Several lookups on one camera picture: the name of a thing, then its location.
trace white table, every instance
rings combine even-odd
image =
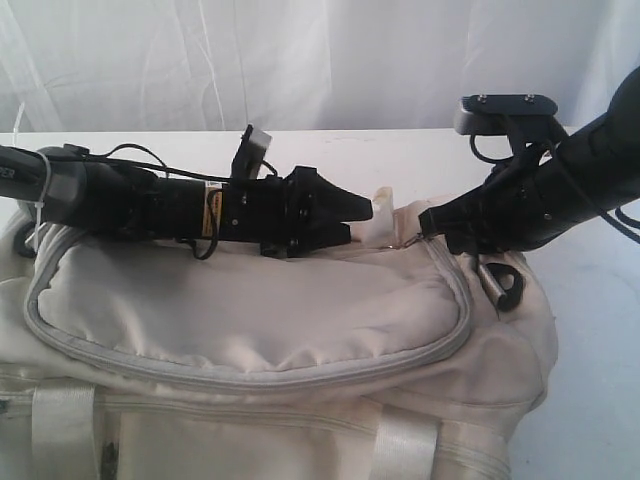
[[[452,130],[274,132],[268,160],[281,174],[318,167],[342,188],[371,196],[392,186],[396,206],[460,194],[489,167]],[[169,165],[227,174],[239,132],[21,134],[35,149],[74,143],[106,152],[122,142],[151,148]],[[0,134],[0,144],[11,136]],[[481,139],[487,154],[506,141]],[[126,157],[152,161],[139,152]],[[0,224],[15,209],[0,199]],[[628,210],[640,214],[640,208]],[[511,441],[515,479],[637,478],[640,471],[640,249],[600,220],[528,255],[557,316],[560,359],[549,396]]]

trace yellow sticker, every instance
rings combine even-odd
[[[209,192],[216,192],[213,198],[209,199]],[[213,225],[211,224],[211,207],[213,206],[213,216],[216,219],[218,232],[220,231],[220,219],[222,218],[222,184],[218,182],[205,182],[204,186],[204,208],[202,209],[202,236],[211,238],[213,235]]]

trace front pocket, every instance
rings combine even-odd
[[[229,394],[396,375],[453,354],[469,318],[462,273],[437,241],[347,260],[223,246],[198,262],[53,228],[26,302],[33,332],[73,358]]]

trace white fabric curtain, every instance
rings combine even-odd
[[[533,92],[602,113],[637,0],[0,0],[0,131],[446,127]]]

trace white strap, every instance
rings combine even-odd
[[[369,480],[429,480],[438,427],[427,415],[385,406]]]
[[[33,394],[31,443],[38,479],[98,480],[95,386],[75,380],[46,380]]]

